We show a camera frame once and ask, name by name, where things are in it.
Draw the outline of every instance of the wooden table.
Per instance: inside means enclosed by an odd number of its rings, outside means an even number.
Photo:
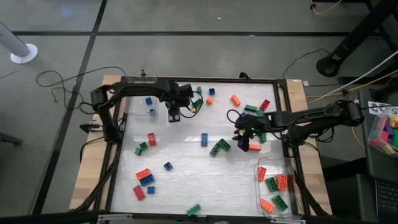
[[[112,84],[120,81],[121,76],[119,75],[105,75],[103,80],[104,84]],[[292,111],[306,110],[307,101],[305,100],[305,94],[303,84],[301,80],[287,80],[288,92]],[[280,89],[280,101],[282,103],[282,109],[285,109],[283,91]],[[119,116],[121,117],[124,109],[120,110]],[[97,114],[93,116],[96,121],[101,121]],[[99,138],[103,135],[102,132],[89,133],[87,141]],[[314,139],[307,139],[307,142],[316,145]],[[83,160],[80,164],[80,170],[75,184],[75,190],[73,191],[72,201],[70,202],[70,208],[76,208],[79,206],[84,199],[90,194],[95,185],[98,183],[100,178],[101,166],[104,159],[104,153],[106,148],[106,142],[100,139],[93,142],[85,147],[85,153]],[[116,147],[112,149],[111,155],[114,154]],[[305,185],[315,198],[315,200],[322,206],[322,208],[331,214],[330,202],[328,193],[326,191],[325,180],[323,178],[322,167],[318,152],[310,146],[300,146],[300,157],[302,161]],[[99,208],[105,208],[106,194],[108,192],[108,184],[104,186],[103,194],[101,197],[101,203]]]

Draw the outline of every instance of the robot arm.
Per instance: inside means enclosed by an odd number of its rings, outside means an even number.
[[[250,114],[239,116],[235,121],[235,128],[238,130],[234,133],[242,134],[233,139],[237,140],[238,147],[246,152],[249,148],[249,139],[254,136],[287,131],[282,135],[282,139],[291,144],[301,145],[310,134],[321,135],[328,128],[341,124],[358,126],[363,121],[364,116],[358,104],[348,100],[338,100],[324,107],[294,113],[276,111],[264,113],[263,117]],[[304,126],[297,125],[308,122],[311,123]]]
[[[187,107],[193,97],[190,84],[179,86],[170,80],[157,80],[154,83],[134,83],[134,77],[126,77],[121,82],[103,85],[91,92],[93,109],[103,122],[104,140],[116,142],[121,139],[117,122],[109,111],[121,98],[126,96],[156,96],[165,102],[169,122],[180,121],[180,107]]]

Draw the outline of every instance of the clear plastic container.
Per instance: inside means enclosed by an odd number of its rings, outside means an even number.
[[[391,157],[398,157],[398,108],[388,108],[374,118],[368,143]]]
[[[266,176],[263,181],[259,181],[258,170],[259,167],[266,168]],[[266,179],[274,178],[283,174],[287,176],[287,190],[277,190],[271,192],[266,184]],[[299,188],[295,184],[294,180],[294,167],[292,161],[288,158],[268,158],[262,157],[258,163],[254,166],[254,179],[256,183],[256,195],[257,195],[257,209],[265,217],[270,219],[289,219],[298,220],[302,217],[302,209],[297,203],[297,192]],[[279,195],[288,206],[286,210],[279,210],[278,206],[274,203],[273,198]],[[269,213],[267,210],[261,207],[261,199],[265,199],[267,202],[274,206],[274,211]]]

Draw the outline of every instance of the white pole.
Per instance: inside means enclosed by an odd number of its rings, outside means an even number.
[[[25,44],[0,22],[0,44],[11,52],[11,60],[14,63],[24,64],[33,60],[37,54],[37,47],[33,44]]]

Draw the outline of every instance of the yellow cable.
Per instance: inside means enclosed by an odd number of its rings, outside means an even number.
[[[331,8],[329,8],[329,9],[323,11],[323,12],[317,12],[317,11],[315,10],[315,7],[312,7],[312,11],[313,11],[316,15],[322,15],[322,14],[327,13],[328,11],[332,10],[332,9],[333,9],[334,7],[336,7],[341,1],[343,1],[343,0],[338,1],[338,2],[337,2],[336,4],[334,4]]]
[[[359,144],[363,149],[365,149],[365,146],[363,146],[363,144],[362,144],[361,141],[358,139],[358,137],[356,137],[354,127],[351,127],[351,130],[353,131],[354,138],[356,139],[356,141],[358,142],[358,144]]]
[[[387,75],[384,75],[383,77],[377,78],[377,79],[375,79],[375,80],[373,80],[373,81],[371,81],[371,82],[368,82],[368,83],[363,84],[363,85],[361,85],[361,86],[357,86],[357,87],[355,87],[355,88],[352,88],[352,89],[348,90],[348,92],[353,91],[353,90],[357,90],[357,89],[360,89],[360,88],[364,88],[364,87],[366,87],[366,86],[368,86],[368,85],[370,85],[370,84],[372,84],[372,83],[375,83],[375,82],[379,81],[380,79],[383,79],[383,78],[386,78],[386,77],[388,77],[388,76],[390,76],[390,75],[393,75],[393,74],[395,74],[396,72],[398,72],[398,69],[395,70],[395,71],[393,71],[393,72],[391,72],[391,73],[388,73]],[[327,97],[329,97],[329,96],[338,96],[338,95],[342,95],[342,94],[343,94],[343,93],[335,93],[335,94],[330,94],[330,95],[328,95]],[[322,96],[306,96],[306,98],[319,98],[319,97],[322,97]]]

